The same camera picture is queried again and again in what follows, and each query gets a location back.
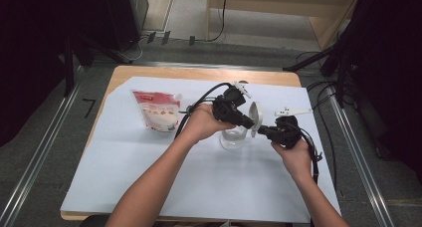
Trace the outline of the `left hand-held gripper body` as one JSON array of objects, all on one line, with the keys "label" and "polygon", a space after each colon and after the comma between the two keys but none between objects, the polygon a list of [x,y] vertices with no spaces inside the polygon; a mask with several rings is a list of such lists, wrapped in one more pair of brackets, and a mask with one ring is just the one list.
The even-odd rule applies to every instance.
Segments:
[{"label": "left hand-held gripper body", "polygon": [[229,88],[212,102],[213,115],[218,120],[238,125],[238,121],[243,115],[238,107],[246,102],[245,97],[249,98],[250,96],[242,84],[229,85]]}]

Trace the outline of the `red and white refill pouch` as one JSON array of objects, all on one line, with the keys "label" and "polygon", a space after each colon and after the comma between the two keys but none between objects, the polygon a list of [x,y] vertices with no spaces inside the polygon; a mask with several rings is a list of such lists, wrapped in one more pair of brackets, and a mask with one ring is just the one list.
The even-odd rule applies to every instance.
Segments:
[{"label": "red and white refill pouch", "polygon": [[179,125],[180,99],[174,94],[131,91],[144,123],[159,132],[173,132]]}]

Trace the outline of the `black cabinet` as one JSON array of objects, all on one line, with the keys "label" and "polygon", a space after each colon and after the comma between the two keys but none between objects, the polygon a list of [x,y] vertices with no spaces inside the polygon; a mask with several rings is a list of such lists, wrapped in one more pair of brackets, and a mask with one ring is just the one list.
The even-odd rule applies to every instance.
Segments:
[{"label": "black cabinet", "polygon": [[119,51],[129,49],[140,40],[148,0],[106,0],[113,30],[114,46]]}]

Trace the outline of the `clear jar with white lid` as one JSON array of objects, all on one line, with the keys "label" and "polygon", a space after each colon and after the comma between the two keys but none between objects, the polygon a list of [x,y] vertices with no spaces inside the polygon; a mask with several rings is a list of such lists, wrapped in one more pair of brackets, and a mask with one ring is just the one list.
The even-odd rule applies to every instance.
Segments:
[{"label": "clear jar with white lid", "polygon": [[253,126],[251,128],[240,125],[221,132],[220,144],[224,149],[231,150],[242,147],[249,130],[252,132],[251,137],[255,136],[263,121],[261,105],[258,102],[252,102],[250,105],[248,117],[253,121]]}]

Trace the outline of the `light wooden shelf unit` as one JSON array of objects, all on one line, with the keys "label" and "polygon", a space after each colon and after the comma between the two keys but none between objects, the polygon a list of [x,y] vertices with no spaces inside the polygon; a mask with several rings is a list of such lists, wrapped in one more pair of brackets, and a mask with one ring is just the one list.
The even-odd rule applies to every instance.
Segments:
[{"label": "light wooden shelf unit", "polygon": [[345,20],[351,17],[357,0],[207,0],[206,37],[209,37],[210,9],[275,13],[305,16],[310,19],[321,49],[332,44]]}]

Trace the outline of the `black tripod stand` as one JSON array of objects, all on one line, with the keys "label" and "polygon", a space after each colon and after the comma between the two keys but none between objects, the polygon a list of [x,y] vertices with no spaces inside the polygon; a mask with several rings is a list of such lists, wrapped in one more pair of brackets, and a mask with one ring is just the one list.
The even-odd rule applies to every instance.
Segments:
[{"label": "black tripod stand", "polygon": [[343,34],[339,39],[332,44],[330,47],[318,52],[315,55],[301,61],[295,65],[284,68],[286,72],[296,72],[312,63],[315,63],[322,58],[325,61],[320,69],[321,74],[324,77],[329,77],[333,74],[334,70],[337,70],[337,80],[335,85],[335,100],[339,106],[343,107],[344,88],[345,88],[345,77],[346,70],[350,67],[349,60],[349,43],[350,38]]}]

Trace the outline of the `person's left hand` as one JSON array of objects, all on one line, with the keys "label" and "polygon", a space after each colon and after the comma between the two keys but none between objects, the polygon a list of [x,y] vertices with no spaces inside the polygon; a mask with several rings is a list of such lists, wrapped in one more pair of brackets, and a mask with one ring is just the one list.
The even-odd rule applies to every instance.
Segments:
[{"label": "person's left hand", "polygon": [[195,144],[200,140],[210,137],[217,131],[232,129],[234,127],[231,123],[217,120],[213,115],[212,105],[200,105],[192,113],[179,136],[183,140]]}]

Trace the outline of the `black metal stand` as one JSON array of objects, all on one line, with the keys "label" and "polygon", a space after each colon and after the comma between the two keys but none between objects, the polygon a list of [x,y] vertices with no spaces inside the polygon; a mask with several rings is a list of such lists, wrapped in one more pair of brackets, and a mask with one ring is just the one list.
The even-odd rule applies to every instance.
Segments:
[{"label": "black metal stand", "polygon": [[75,89],[75,71],[74,58],[77,58],[83,66],[91,66],[94,62],[94,57],[90,52],[90,48],[100,51],[102,54],[108,56],[118,64],[130,64],[129,58],[124,58],[110,49],[102,46],[95,40],[82,35],[74,34],[68,35],[64,41],[64,67],[65,67],[65,92],[64,96],[67,98],[71,91]]}]

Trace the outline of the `metal floor rail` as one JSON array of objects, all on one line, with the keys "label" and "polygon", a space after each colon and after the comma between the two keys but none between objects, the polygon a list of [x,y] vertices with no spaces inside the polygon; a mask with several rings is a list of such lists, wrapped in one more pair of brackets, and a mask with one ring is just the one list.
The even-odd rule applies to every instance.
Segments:
[{"label": "metal floor rail", "polygon": [[70,108],[72,107],[80,86],[80,83],[76,83],[69,94],[62,98],[60,105],[50,121],[48,128],[39,142],[30,162],[14,187],[5,209],[0,215],[0,227],[13,227],[15,219],[29,195],[41,167],[56,139],[56,136],[59,133]]},{"label": "metal floor rail", "polygon": [[333,108],[333,112],[344,135],[349,152],[356,166],[357,172],[362,181],[363,187],[372,206],[374,215],[378,221],[379,226],[395,227],[395,224],[393,223],[393,220],[387,208],[387,204],[366,162],[366,159],[363,155],[359,142],[348,120],[346,112],[337,103],[337,100],[335,98],[336,91],[334,90],[334,88],[328,88],[326,92],[329,95],[330,104]]}]

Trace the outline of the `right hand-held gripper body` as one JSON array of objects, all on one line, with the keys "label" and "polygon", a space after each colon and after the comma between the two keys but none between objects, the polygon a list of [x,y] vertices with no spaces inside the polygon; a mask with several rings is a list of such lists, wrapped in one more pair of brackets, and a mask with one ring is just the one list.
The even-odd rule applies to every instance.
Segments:
[{"label": "right hand-held gripper body", "polygon": [[285,107],[283,110],[275,112],[275,124],[278,132],[276,143],[283,148],[291,149],[302,138],[309,148],[313,147],[310,135],[301,127],[297,120],[298,114],[310,114],[311,109],[291,109]]}]

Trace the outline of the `person's right hand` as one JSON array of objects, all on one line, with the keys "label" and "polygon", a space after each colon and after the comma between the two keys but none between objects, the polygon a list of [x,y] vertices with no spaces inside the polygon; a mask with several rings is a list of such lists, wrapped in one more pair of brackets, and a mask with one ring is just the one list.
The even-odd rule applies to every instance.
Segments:
[{"label": "person's right hand", "polygon": [[290,149],[283,148],[275,142],[272,142],[271,146],[281,156],[286,170],[295,183],[305,183],[313,180],[309,148],[304,140],[300,139]]}]

